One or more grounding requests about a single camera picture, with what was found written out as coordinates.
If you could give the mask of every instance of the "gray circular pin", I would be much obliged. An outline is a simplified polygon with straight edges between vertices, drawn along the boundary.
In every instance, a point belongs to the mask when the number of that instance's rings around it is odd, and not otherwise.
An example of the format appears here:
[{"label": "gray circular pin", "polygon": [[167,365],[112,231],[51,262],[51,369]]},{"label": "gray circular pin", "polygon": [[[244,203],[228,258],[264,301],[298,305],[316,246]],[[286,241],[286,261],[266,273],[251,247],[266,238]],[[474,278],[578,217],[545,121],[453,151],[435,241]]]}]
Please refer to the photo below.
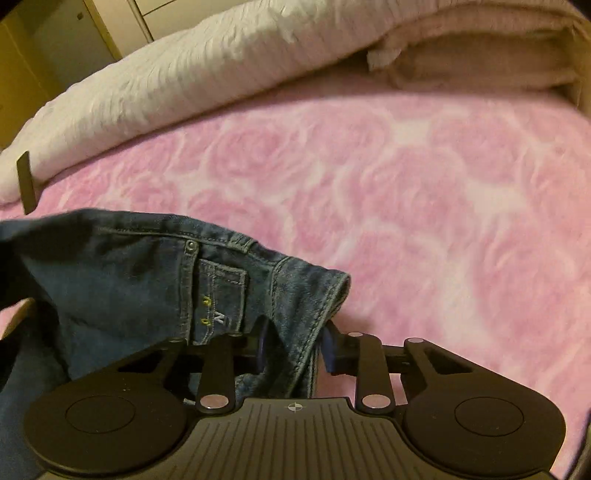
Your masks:
[{"label": "gray circular pin", "polygon": [[386,395],[366,395],[361,401],[367,408],[386,408],[392,403]]},{"label": "gray circular pin", "polygon": [[205,408],[215,410],[217,408],[224,408],[230,401],[225,395],[212,394],[201,397],[199,403]]}]

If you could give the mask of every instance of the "crosshair logo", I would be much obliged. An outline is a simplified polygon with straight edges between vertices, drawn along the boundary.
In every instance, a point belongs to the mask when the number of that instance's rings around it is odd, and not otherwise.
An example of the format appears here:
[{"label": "crosshair logo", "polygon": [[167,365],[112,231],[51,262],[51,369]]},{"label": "crosshair logo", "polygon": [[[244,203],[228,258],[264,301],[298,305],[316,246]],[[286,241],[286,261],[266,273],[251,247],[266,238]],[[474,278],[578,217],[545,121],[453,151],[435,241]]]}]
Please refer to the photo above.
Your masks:
[{"label": "crosshair logo", "polygon": [[301,403],[293,402],[287,406],[291,411],[300,411],[302,408],[305,408]]}]

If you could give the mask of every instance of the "dark fabric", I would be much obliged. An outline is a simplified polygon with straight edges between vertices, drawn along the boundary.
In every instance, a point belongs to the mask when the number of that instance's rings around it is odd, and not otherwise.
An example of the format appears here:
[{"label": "dark fabric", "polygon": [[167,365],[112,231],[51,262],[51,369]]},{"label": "dark fabric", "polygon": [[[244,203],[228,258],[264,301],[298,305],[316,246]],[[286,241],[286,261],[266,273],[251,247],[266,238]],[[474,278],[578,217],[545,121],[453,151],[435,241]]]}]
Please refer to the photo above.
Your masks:
[{"label": "dark fabric", "polygon": [[0,342],[0,478],[38,469],[21,436],[32,401],[169,337],[203,343],[247,332],[266,314],[280,341],[239,398],[309,396],[314,343],[344,301],[349,276],[268,250],[187,217],[78,210],[0,222],[0,307],[32,297],[27,319]]}]

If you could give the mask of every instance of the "ribbed plastic surface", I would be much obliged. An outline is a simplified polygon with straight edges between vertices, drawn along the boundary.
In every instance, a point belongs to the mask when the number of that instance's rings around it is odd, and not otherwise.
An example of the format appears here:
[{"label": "ribbed plastic surface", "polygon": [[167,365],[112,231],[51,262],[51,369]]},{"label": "ribbed plastic surface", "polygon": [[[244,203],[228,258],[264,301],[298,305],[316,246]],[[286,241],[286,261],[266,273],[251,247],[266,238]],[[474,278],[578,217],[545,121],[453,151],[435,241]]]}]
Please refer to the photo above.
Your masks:
[{"label": "ribbed plastic surface", "polygon": [[[56,480],[45,474],[42,480]],[[356,414],[344,398],[248,399],[200,421],[187,441],[129,480],[451,480],[415,455],[388,420]],[[540,473],[531,480],[549,480]]]}]

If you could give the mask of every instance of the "bedsheet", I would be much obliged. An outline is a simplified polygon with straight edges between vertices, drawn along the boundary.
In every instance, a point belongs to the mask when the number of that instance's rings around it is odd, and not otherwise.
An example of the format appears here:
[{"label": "bedsheet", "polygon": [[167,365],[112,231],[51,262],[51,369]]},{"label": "bedsheet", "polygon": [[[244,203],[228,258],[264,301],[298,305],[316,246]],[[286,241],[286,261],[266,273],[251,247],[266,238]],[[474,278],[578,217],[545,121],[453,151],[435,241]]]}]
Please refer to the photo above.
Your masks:
[{"label": "bedsheet", "polygon": [[[345,270],[343,331],[424,337],[552,399],[568,425],[563,476],[591,407],[591,126],[549,94],[394,92],[362,68],[71,168],[33,216],[178,213]],[[353,388],[321,369],[318,395]]]}]

